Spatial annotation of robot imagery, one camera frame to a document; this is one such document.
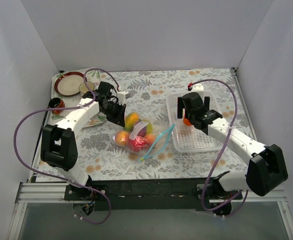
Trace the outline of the orange fake fruit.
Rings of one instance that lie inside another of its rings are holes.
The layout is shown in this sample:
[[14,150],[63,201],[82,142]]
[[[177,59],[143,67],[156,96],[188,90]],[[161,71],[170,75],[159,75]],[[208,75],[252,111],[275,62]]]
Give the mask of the orange fake fruit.
[[192,126],[191,122],[187,119],[187,116],[186,114],[184,114],[183,116],[183,123],[186,125],[186,126]]

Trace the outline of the white plastic mesh basket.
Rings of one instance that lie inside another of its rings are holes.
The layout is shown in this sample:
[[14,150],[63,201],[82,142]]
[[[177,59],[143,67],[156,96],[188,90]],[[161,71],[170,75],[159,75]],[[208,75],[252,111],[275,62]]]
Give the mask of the white plastic mesh basket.
[[208,90],[199,97],[189,91],[172,92],[166,96],[169,123],[174,125],[172,139],[180,153],[203,153],[221,150],[223,143],[208,135],[208,121],[221,113],[216,96]]

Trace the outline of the clear zip top bag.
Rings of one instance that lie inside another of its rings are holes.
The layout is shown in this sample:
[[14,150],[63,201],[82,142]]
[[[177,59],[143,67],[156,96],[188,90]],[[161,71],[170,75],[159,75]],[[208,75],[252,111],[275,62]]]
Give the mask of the clear zip top bag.
[[128,131],[130,133],[128,139],[134,140],[137,136],[144,137],[149,141],[148,149],[145,149],[141,152],[132,152],[127,145],[125,147],[116,145],[115,135],[117,132],[123,131],[124,127],[114,134],[113,143],[123,150],[126,150],[130,154],[136,155],[138,161],[142,162],[146,159],[153,158],[156,155],[163,153],[169,143],[169,140],[176,125],[159,123],[154,119],[142,117],[142,115],[140,114],[138,115],[139,121],[134,124],[131,131]]

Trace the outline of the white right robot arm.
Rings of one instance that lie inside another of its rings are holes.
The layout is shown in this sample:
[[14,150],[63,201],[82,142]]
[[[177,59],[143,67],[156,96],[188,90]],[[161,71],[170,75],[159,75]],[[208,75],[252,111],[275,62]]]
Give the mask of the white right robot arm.
[[267,146],[231,124],[216,110],[210,109],[210,98],[189,92],[177,99],[177,117],[189,122],[206,135],[225,143],[246,164],[246,171],[224,172],[213,179],[211,188],[219,198],[226,198],[231,191],[249,190],[265,196],[285,182],[289,175],[282,149],[276,144]]

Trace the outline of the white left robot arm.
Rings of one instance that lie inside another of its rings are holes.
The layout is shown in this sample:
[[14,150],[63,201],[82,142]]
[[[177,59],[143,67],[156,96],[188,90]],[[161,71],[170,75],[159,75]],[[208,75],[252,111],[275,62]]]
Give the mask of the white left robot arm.
[[47,124],[42,131],[40,158],[49,166],[57,169],[67,181],[76,186],[75,193],[82,200],[93,194],[89,185],[91,178],[77,163],[78,150],[76,136],[87,122],[99,113],[106,120],[118,126],[125,126],[127,91],[116,91],[113,85],[102,81],[98,89],[87,91],[76,109],[55,125]]

